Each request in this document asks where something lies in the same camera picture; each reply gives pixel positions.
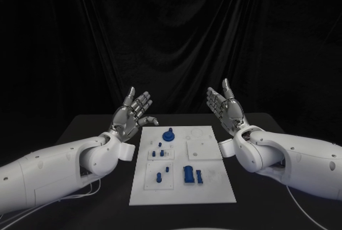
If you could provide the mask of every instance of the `white board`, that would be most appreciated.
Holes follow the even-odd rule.
[[[143,127],[130,205],[235,203],[212,127],[171,127],[174,139],[167,142],[161,136],[168,128]],[[164,153],[170,151],[168,155],[161,157],[161,150]],[[184,183],[184,166],[193,168],[194,183]],[[202,184],[197,183],[196,170],[200,170]]]

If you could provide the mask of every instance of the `black backdrop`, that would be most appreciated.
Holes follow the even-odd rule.
[[[340,143],[340,1],[0,0],[1,162],[112,113],[130,86],[150,114],[209,113],[225,77],[245,112]]]

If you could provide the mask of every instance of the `table surface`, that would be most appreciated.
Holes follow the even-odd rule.
[[[218,141],[231,138],[213,114],[151,116],[158,119],[160,126],[209,125]],[[249,113],[245,116],[249,124],[269,132],[284,133],[268,114]],[[112,115],[76,116],[56,144],[98,136],[109,126],[111,117]],[[128,206],[140,136],[141,130],[127,141],[135,145],[132,161],[118,161],[117,168],[102,178],[99,192],[92,196],[50,204],[20,220],[10,229],[319,229],[297,208],[285,186],[271,178],[248,173],[235,157],[225,158],[223,163],[236,203]],[[342,203],[295,189],[291,189],[291,193],[311,218],[327,229],[340,229]]]

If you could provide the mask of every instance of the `blue object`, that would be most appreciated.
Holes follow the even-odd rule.
[[[160,183],[160,182],[161,182],[161,173],[157,172],[157,183]]]
[[[200,170],[196,170],[196,175],[197,175],[197,183],[202,184],[203,180],[202,180],[202,176],[200,176]]]
[[[168,131],[163,133],[163,140],[170,142],[174,139],[174,133],[171,132],[171,128],[168,128]]]
[[[184,183],[194,183],[194,178],[193,178],[193,172],[192,172],[192,166],[183,167],[183,182]]]

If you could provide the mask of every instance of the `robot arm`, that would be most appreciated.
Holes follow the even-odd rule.
[[[236,155],[248,172],[323,198],[342,200],[342,147],[326,141],[275,134],[249,125],[242,108],[222,82],[225,98],[207,88],[207,106],[233,136],[219,142],[223,157]],[[277,165],[284,159],[285,166]]]
[[[132,101],[130,89],[106,132],[98,137],[37,150],[0,167],[0,214],[60,199],[101,179],[118,159],[131,161],[134,145],[124,143],[153,117],[140,118],[151,105],[147,92]],[[79,166],[91,173],[80,175]]]

